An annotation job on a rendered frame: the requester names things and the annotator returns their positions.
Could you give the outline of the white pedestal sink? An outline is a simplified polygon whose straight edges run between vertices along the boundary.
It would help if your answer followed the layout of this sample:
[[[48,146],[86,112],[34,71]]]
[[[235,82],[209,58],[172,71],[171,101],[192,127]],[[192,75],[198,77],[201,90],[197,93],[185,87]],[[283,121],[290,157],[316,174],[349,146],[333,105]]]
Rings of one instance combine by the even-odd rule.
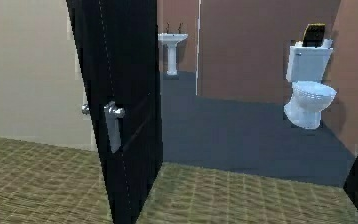
[[[167,74],[169,76],[177,75],[177,45],[187,37],[187,34],[160,33],[158,35],[158,40],[167,46]]]

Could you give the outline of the black and yellow box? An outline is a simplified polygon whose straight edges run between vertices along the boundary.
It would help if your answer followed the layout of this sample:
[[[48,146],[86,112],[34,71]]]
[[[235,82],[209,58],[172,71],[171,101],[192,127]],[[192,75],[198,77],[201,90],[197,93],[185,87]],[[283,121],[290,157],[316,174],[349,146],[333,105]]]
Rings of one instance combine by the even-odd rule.
[[[303,47],[320,47],[324,40],[326,25],[324,23],[308,24],[302,40]]]

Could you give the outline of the black room door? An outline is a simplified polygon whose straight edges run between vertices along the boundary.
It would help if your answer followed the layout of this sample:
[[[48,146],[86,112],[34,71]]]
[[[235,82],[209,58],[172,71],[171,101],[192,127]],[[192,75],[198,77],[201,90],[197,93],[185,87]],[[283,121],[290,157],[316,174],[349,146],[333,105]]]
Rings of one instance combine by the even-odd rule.
[[[113,224],[136,224],[163,161],[157,0],[66,0]],[[104,106],[125,110],[111,152]]]

